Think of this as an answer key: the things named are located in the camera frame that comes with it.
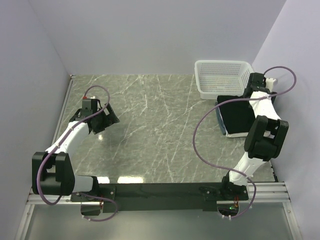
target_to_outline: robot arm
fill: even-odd
[[[249,78],[244,97],[257,99],[270,96],[275,79],[265,78],[261,73],[252,73]],[[249,102],[255,116],[255,121],[244,142],[244,154],[234,169],[251,177],[253,173],[271,158],[277,158],[284,143],[289,124],[277,115],[270,97]],[[229,186],[246,186],[247,178],[230,171],[224,181]]]
[[[74,127],[82,119],[98,112],[101,109],[100,100],[96,98],[83,98],[82,108],[78,109],[74,116],[70,119],[67,129],[60,138],[45,152],[36,152],[32,157],[32,190],[35,194],[37,189],[37,173],[43,159],[58,146],[58,149],[52,154],[41,173],[41,189],[45,195],[68,196],[74,192],[89,192],[97,183],[95,176],[80,176],[74,174],[70,158],[76,152],[85,137],[91,132],[100,133],[112,124],[118,123],[119,119],[115,115],[111,105],[106,109],[109,114],[104,111],[98,115],[80,123]],[[62,145],[59,142],[66,136],[67,132],[72,130]],[[55,165],[55,172],[48,172]]]

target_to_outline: folded black cloth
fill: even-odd
[[[224,121],[222,120],[222,117],[221,117],[221,115],[220,115],[219,107],[215,109],[215,114],[216,114],[216,119],[217,119],[217,121],[218,121],[219,128],[220,128],[222,134],[223,134],[223,135],[227,135],[226,127],[225,127]]]
[[[218,104],[241,96],[220,95]],[[219,107],[224,127],[228,134],[248,133],[255,121],[255,114],[248,101],[229,102]]]

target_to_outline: metal frame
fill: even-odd
[[[294,210],[292,208],[291,202],[284,202],[283,208],[286,215],[286,219],[288,220],[293,240],[302,240],[303,237],[301,235],[300,228]]]
[[[240,203],[249,203],[254,193],[254,187],[250,183],[248,185],[249,200],[239,201]],[[47,195],[46,198],[54,202],[57,196]],[[290,197],[284,182],[257,182],[255,203],[290,203]],[[217,204],[233,204],[234,201],[217,201]],[[41,197],[37,194],[31,193],[27,200],[27,205],[45,205]],[[57,205],[99,205],[99,202],[73,202],[71,195],[62,196]]]
[[[70,83],[64,98],[64,102],[62,105],[61,113],[59,116],[59,121],[57,127],[55,129],[55,133],[53,136],[52,144],[56,141],[58,137],[58,133],[61,128],[62,118],[66,109],[66,104],[69,99],[71,87],[73,85],[75,76],[70,76]],[[293,236],[294,240],[302,240],[302,235],[300,233],[300,229],[295,218],[291,200],[287,191],[286,184],[284,182],[256,182],[257,192],[255,196],[255,203],[283,203],[283,208],[285,210],[285,214],[288,220],[288,224]],[[242,203],[248,203],[252,199],[252,195],[254,193],[254,187],[250,183],[248,184],[248,195],[249,200],[240,201]],[[54,201],[57,199],[57,196],[48,195],[46,196],[49,201]],[[217,201],[217,204],[232,204],[233,201]],[[16,240],[24,240],[29,228],[30,220],[32,218],[32,214],[34,212],[35,205],[44,205],[45,203],[42,201],[39,195],[34,194],[30,191],[28,200],[26,201],[24,213],[22,215],[20,225],[18,227],[15,239]],[[99,205],[99,202],[71,202],[71,196],[63,196],[58,205]]]

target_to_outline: black cloth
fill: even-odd
[[[241,96],[221,95],[216,100],[220,104],[227,100],[241,98]],[[220,106],[219,110],[229,134],[248,133],[256,119],[248,101],[229,102]]]

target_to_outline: black mounting base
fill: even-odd
[[[99,184],[101,195],[116,201],[119,211],[191,210],[217,211],[217,201],[233,201],[235,196],[224,195],[220,182],[195,183],[115,183]],[[248,200],[243,186],[240,201]],[[97,202],[73,194],[71,202]],[[103,212],[114,212],[110,202],[103,203]]]

